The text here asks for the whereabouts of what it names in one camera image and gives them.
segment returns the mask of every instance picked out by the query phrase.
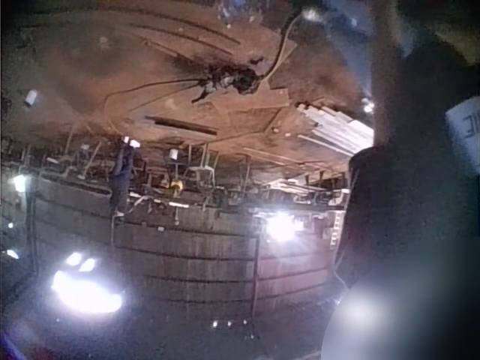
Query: wooden wall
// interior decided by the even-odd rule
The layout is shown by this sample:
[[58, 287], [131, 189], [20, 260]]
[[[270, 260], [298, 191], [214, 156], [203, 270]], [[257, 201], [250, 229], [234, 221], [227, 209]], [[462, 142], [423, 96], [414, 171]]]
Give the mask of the wooden wall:
[[[11, 187], [4, 187], [8, 193]], [[40, 264], [60, 261], [89, 247], [110, 255], [108, 197], [39, 180], [36, 236]], [[2, 203], [2, 214], [13, 204]], [[257, 234], [247, 215], [180, 208], [173, 217], [135, 211], [115, 229], [115, 258], [143, 301], [168, 303], [189, 314], [248, 317], [254, 292]], [[259, 312], [311, 302], [322, 295], [332, 252], [320, 236], [289, 243], [262, 242], [259, 252]]]

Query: worker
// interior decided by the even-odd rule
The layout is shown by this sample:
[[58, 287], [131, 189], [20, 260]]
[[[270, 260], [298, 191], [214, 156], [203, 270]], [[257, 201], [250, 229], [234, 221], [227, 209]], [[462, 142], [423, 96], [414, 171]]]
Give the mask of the worker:
[[[478, 13], [462, 0], [372, 4], [386, 6], [373, 9], [377, 22], [391, 17], [383, 25], [399, 29], [402, 18], [415, 40], [408, 54], [395, 51], [400, 45], [373, 54], [382, 116], [375, 114], [375, 146], [349, 162], [335, 259], [347, 291], [322, 359], [453, 359], [478, 334], [470, 327], [478, 319]], [[379, 28], [382, 39], [389, 30]], [[381, 68], [386, 58], [394, 61]], [[380, 101], [379, 88], [390, 96]]]
[[111, 215], [115, 218], [123, 217], [127, 210], [128, 188], [134, 168], [135, 149], [140, 144], [130, 140], [128, 136], [122, 138], [115, 166], [109, 174], [109, 183], [112, 188], [110, 197]]
[[455, 134], [480, 107], [480, 28], [467, 6], [441, 4], [433, 11], [428, 1], [399, 1], [397, 13], [417, 38], [407, 57], [399, 55], [397, 76], [391, 72], [388, 134], [349, 163], [351, 195], [335, 261], [349, 288], [411, 244], [478, 235], [480, 135]]

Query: cable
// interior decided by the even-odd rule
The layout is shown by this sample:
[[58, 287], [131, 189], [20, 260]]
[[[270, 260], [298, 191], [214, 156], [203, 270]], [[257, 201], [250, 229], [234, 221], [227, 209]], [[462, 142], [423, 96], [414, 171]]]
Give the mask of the cable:
[[283, 33], [283, 36], [280, 40], [280, 47], [278, 48], [277, 55], [275, 56], [275, 60], [273, 64], [268, 69], [268, 71], [262, 75], [262, 81], [268, 80], [275, 71], [277, 71], [278, 67], [280, 66], [280, 59], [284, 55], [285, 46], [287, 45], [288, 35], [290, 31], [292, 31], [293, 24], [295, 24], [296, 20], [302, 15], [302, 12], [294, 13], [292, 17], [286, 22], [286, 30]]
[[116, 126], [113, 124], [112, 120], [110, 119], [110, 117], [108, 116], [107, 114], [107, 104], [108, 104], [108, 100], [113, 98], [114, 96], [116, 95], [122, 95], [122, 94], [127, 94], [129, 92], [136, 92], [138, 90], [141, 90], [141, 89], [146, 89], [146, 88], [149, 88], [149, 87], [152, 87], [152, 86], [162, 86], [162, 85], [171, 85], [171, 84], [182, 84], [182, 83], [199, 83], [201, 81], [205, 81], [204, 79], [181, 79], [181, 80], [170, 80], [170, 81], [158, 81], [158, 82], [149, 82], [149, 83], [146, 83], [146, 84], [143, 84], [143, 85], [138, 85], [138, 86], [135, 86], [134, 88], [128, 88], [128, 89], [125, 89], [125, 90], [120, 90], [120, 91], [114, 91], [114, 92], [110, 92], [109, 94], [107, 94], [105, 96], [105, 98], [103, 99], [103, 103], [102, 103], [102, 113], [103, 113], [103, 117], [109, 122], [111, 128], [118, 134], [120, 135], [123, 135], [122, 132], [120, 132]]

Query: white sign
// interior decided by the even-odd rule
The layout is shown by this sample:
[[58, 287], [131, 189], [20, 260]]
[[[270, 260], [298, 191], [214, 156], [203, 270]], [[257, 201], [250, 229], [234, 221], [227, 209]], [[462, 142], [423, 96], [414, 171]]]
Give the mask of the white sign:
[[480, 96], [470, 98], [447, 113], [447, 121], [462, 161], [480, 174]]

